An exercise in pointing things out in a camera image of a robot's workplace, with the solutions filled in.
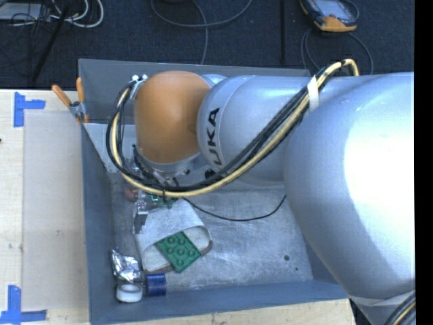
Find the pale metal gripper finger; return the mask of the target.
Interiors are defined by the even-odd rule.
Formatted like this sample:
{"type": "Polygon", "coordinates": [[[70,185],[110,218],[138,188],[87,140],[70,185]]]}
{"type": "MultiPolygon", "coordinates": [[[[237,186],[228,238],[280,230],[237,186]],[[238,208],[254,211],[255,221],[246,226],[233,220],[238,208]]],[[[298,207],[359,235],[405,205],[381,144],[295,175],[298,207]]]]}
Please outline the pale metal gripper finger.
{"type": "Polygon", "coordinates": [[[134,234],[141,234],[142,233],[143,227],[146,223],[148,214],[149,213],[147,211],[137,211],[135,213],[135,216],[133,218],[133,233],[134,234]]]}

